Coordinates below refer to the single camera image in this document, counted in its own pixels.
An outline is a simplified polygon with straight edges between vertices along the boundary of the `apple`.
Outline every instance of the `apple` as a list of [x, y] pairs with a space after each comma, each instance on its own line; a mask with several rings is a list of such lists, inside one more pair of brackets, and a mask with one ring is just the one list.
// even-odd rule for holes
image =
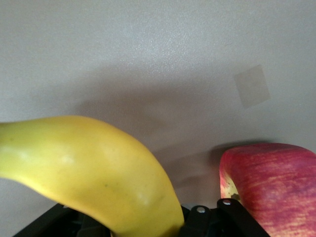
[[222, 198], [241, 204], [272, 237], [316, 237], [316, 154], [259, 143], [224, 152]]

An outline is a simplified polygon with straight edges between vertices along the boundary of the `white wall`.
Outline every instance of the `white wall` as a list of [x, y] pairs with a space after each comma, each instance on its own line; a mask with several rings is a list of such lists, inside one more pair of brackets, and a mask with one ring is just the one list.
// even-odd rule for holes
[[[0, 120], [110, 122], [154, 152], [182, 203], [214, 207], [225, 149], [316, 152], [315, 22], [313, 0], [1, 1]], [[2, 237], [54, 205], [0, 190]]]

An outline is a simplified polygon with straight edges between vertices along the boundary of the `metal screw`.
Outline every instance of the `metal screw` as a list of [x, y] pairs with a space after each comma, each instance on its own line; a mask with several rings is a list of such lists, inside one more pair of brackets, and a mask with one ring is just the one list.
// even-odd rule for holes
[[232, 202], [231, 202], [230, 200], [228, 200], [228, 199], [225, 199], [225, 200], [223, 200], [223, 204], [225, 204], [225, 205], [231, 205]]
[[197, 212], [198, 212], [198, 213], [205, 213], [204, 207], [199, 206], [199, 207], [197, 208]]

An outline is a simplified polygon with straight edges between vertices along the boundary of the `yellow banana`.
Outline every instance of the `yellow banana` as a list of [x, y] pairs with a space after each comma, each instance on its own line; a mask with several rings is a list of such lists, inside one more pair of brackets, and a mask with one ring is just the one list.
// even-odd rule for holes
[[93, 217], [116, 237], [174, 237], [184, 223], [151, 152], [96, 119], [0, 123], [0, 177]]

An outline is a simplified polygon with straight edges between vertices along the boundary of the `banana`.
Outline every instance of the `banana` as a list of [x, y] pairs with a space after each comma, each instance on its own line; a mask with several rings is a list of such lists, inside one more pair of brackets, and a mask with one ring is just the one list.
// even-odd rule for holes
[[93, 118], [0, 123], [0, 177], [91, 216], [115, 237], [175, 237], [184, 223], [152, 153]]

